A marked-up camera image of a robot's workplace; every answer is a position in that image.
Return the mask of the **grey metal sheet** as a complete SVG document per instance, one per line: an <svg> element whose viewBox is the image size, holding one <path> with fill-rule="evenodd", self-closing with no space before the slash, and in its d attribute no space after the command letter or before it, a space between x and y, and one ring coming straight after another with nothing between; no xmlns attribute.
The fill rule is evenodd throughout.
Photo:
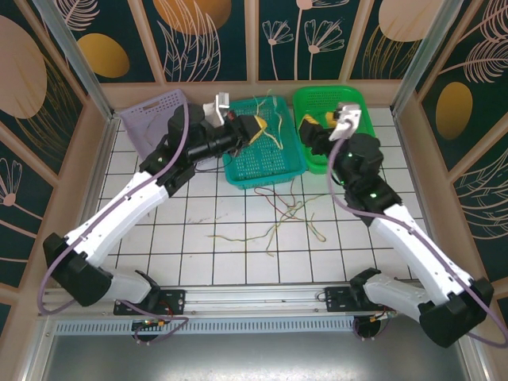
<svg viewBox="0 0 508 381"><path fill-rule="evenodd" d="M372 341L351 333L182 334L144 347L130 337L55 337L29 381L492 381L459 347L407 325Z"/></svg>

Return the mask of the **aluminium side rail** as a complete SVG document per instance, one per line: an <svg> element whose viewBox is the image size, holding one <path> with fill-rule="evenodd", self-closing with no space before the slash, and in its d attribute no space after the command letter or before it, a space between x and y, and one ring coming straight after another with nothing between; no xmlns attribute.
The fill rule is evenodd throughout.
<svg viewBox="0 0 508 381"><path fill-rule="evenodd" d="M96 161L94 162L94 166L90 173L87 187L84 189L85 195L80 209L79 219L77 220L80 225L85 225L87 220L94 216L95 207L98 201L98 192L100 191L99 187L101 186L102 180L105 176L105 166L107 165L110 157L111 148L113 146L119 124L120 121L117 117L113 117L105 124L104 133L98 147ZM47 310L44 307L43 297L45 287L47 286L49 279L52 277L52 273L63 261L66 260L67 256L69 257L71 266L72 261L75 261L78 266L77 271L79 271L80 268L86 267L86 260L75 251L77 245L81 241L84 241L87 237L88 232L87 229L85 230L86 232L78 233L78 237L74 240L65 237L58 238L57 235L52 234L48 237L48 241L44 242L44 255L48 264L48 270L44 274L37 294L37 306L41 316L58 314L75 302L75 300L72 299L54 310Z"/></svg>
<svg viewBox="0 0 508 381"><path fill-rule="evenodd" d="M414 181L420 202L425 227L430 238L447 255L449 240L446 237L445 221L440 212L447 208L444 163L437 150L437 143L429 130L428 123L412 112L394 114L394 124L408 160L411 179Z"/></svg>

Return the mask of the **dark panel with flower outlines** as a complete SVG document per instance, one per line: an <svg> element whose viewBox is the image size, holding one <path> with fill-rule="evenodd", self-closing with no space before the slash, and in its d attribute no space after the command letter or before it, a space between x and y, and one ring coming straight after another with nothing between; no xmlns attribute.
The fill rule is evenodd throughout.
<svg viewBox="0 0 508 381"><path fill-rule="evenodd" d="M55 173L0 122L0 290L21 289L55 189Z"/></svg>
<svg viewBox="0 0 508 381"><path fill-rule="evenodd" d="M360 0L259 0L261 81L338 79Z"/></svg>

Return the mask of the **dark panel with pink fern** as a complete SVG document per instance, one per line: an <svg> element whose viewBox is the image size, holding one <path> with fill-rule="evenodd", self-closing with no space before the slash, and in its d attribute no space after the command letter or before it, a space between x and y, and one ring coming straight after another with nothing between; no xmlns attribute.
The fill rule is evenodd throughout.
<svg viewBox="0 0 508 381"><path fill-rule="evenodd" d="M420 99L508 87L508 0L464 0L417 84Z"/></svg>

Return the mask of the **dark panel with pink circle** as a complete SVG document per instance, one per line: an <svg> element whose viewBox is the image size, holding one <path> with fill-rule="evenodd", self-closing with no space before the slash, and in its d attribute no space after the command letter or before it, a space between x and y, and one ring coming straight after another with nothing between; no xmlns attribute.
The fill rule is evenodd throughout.
<svg viewBox="0 0 508 381"><path fill-rule="evenodd" d="M350 79L402 79L442 2L373 0Z"/></svg>
<svg viewBox="0 0 508 381"><path fill-rule="evenodd" d="M14 0L0 0L0 123L60 173L83 103Z"/></svg>

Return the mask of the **lavender plastic basket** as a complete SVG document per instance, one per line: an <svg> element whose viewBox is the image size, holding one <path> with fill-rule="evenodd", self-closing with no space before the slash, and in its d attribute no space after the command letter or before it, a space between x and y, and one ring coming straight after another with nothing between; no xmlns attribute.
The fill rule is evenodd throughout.
<svg viewBox="0 0 508 381"><path fill-rule="evenodd" d="M119 113L128 137L139 157L145 160L167 133L167 122L187 101L180 90L171 90Z"/></svg>

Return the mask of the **aluminium frame post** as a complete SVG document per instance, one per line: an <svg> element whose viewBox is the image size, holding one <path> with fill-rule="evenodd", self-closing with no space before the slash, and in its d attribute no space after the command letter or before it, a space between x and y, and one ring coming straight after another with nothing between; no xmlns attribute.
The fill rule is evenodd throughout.
<svg viewBox="0 0 508 381"><path fill-rule="evenodd" d="M49 30L58 45L63 49L71 66L75 69L88 94L98 107L100 114L110 122L114 118L114 109L107 100L100 83L87 63L71 30L66 26L53 0L33 0L33 4L46 21Z"/></svg>
<svg viewBox="0 0 508 381"><path fill-rule="evenodd" d="M464 0L444 0L441 4L429 27L429 31L411 60L390 106L391 115L394 119L398 118L410 100L420 78L442 45L442 41L460 12L463 3Z"/></svg>

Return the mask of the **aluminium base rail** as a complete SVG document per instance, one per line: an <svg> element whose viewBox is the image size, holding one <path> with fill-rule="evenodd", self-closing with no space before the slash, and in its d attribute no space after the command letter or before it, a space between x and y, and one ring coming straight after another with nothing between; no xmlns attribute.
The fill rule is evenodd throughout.
<svg viewBox="0 0 508 381"><path fill-rule="evenodd" d="M178 298L173 314L181 312L193 318L239 318L311 316L327 313L324 284L274 286L185 287L185 296ZM114 307L121 303L106 299L82 307L70 302L71 296L62 288L48 289L43 293L42 306L46 310L61 311L68 316L112 316Z"/></svg>

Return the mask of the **teal plastic basket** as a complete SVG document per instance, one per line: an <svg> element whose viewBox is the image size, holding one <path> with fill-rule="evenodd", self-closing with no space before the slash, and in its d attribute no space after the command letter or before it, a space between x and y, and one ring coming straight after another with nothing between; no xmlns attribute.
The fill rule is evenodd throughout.
<svg viewBox="0 0 508 381"><path fill-rule="evenodd" d="M223 156L227 181L240 189L290 182L306 170L300 140L285 99L277 95L231 103L238 115L263 118L267 128L238 156Z"/></svg>

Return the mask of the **dark panel with yellow oval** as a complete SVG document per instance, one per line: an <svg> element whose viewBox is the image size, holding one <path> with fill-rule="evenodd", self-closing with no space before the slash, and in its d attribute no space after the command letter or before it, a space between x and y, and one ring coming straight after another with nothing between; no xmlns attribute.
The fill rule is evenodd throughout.
<svg viewBox="0 0 508 381"><path fill-rule="evenodd" d="M450 171L508 113L508 33L456 44L421 105Z"/></svg>
<svg viewBox="0 0 508 381"><path fill-rule="evenodd" d="M52 0L100 83L153 83L129 0Z"/></svg>

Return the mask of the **dark panel with orange circle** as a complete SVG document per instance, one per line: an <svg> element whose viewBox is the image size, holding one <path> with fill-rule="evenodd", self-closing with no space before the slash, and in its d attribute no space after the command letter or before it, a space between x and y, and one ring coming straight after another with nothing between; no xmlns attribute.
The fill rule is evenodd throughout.
<svg viewBox="0 0 508 381"><path fill-rule="evenodd" d="M142 0L168 83L247 80L244 0Z"/></svg>

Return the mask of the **dark panel with leaf outlines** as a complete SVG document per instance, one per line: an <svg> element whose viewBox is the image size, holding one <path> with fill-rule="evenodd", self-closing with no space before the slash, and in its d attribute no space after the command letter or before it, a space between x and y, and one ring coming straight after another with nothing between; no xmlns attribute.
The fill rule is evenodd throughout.
<svg viewBox="0 0 508 381"><path fill-rule="evenodd" d="M508 143L493 145L454 188L487 277L508 277Z"/></svg>

